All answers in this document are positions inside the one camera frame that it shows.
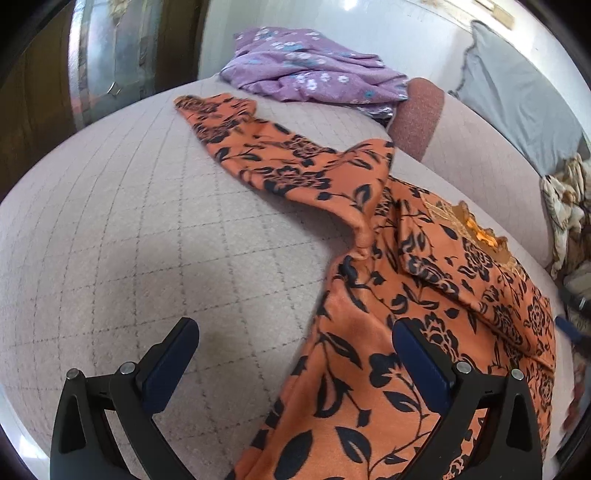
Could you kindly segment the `orange black floral garment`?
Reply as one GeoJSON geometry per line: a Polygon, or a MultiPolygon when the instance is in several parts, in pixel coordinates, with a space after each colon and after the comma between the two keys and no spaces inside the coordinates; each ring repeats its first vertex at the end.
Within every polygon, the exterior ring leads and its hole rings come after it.
{"type": "Polygon", "coordinates": [[[400,478],[438,419],[394,348],[401,320],[455,362],[485,374],[521,370],[548,440],[551,305],[504,238],[462,205],[394,178],[389,141],[333,150],[228,93],[182,96],[175,107],[229,174],[331,212],[355,234],[329,269],[294,373],[232,478],[400,478]]]}

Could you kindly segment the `cream floral blanket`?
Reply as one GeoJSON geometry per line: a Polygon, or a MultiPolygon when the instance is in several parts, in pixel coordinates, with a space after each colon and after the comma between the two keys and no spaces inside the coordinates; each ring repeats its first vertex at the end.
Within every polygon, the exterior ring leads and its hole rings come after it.
{"type": "Polygon", "coordinates": [[[590,161],[580,154],[563,169],[540,179],[542,199],[552,230],[552,262],[547,268],[561,281],[590,260],[590,161]]]}

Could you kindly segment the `pink bolster pillow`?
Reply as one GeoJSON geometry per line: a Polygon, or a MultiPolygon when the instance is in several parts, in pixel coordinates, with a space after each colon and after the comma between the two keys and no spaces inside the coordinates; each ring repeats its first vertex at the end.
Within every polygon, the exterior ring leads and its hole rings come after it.
{"type": "Polygon", "coordinates": [[[408,83],[388,133],[399,149],[467,195],[544,267],[553,234],[540,176],[494,127],[425,78],[408,83]]]}

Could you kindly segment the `grey pillow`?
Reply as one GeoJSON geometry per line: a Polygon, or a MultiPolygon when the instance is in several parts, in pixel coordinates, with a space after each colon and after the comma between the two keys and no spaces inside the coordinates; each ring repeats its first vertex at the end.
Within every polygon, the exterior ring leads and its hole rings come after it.
{"type": "Polygon", "coordinates": [[[449,92],[491,124],[541,175],[590,158],[576,116],[551,82],[485,23],[471,22],[459,86],[449,92]]]}

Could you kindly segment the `purple floral garment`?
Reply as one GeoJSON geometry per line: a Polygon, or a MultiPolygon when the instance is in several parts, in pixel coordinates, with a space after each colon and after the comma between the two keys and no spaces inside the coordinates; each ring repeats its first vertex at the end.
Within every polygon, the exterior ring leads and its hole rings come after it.
{"type": "Polygon", "coordinates": [[[352,107],[380,120],[406,101],[408,77],[314,29],[252,28],[235,34],[235,56],[219,72],[232,87],[280,102],[352,107]]]}

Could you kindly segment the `mirrored wooden wardrobe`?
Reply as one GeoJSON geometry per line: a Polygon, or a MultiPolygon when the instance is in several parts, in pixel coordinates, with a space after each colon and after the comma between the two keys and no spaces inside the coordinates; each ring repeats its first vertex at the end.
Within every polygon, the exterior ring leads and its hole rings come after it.
{"type": "Polygon", "coordinates": [[[1,193],[115,111],[197,79],[207,1],[4,1],[1,193]]]}

